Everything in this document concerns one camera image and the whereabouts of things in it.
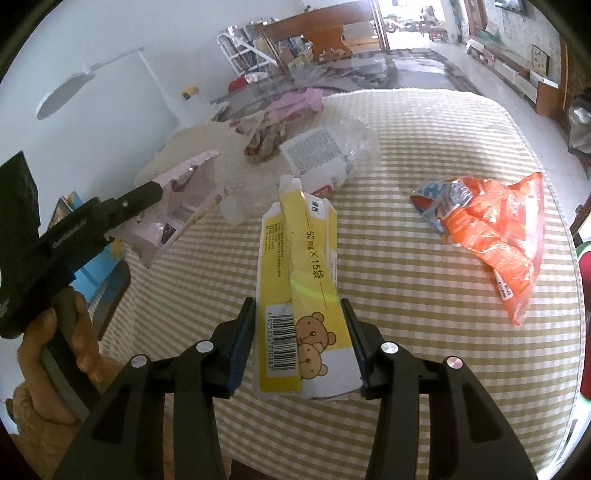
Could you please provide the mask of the person's left hand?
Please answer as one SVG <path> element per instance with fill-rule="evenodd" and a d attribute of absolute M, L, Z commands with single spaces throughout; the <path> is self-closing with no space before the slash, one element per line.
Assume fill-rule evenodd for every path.
<path fill-rule="evenodd" d="M 89 380 L 98 384 L 104 379 L 104 374 L 97 336 L 90 321 L 85 298 L 77 291 L 74 294 L 77 323 L 71 342 L 76 363 Z M 17 361 L 35 412 L 52 423 L 74 424 L 78 421 L 76 415 L 55 390 L 40 360 L 43 347 L 52 339 L 56 329 L 57 315 L 54 309 L 50 308 L 29 324 L 17 350 Z"/>

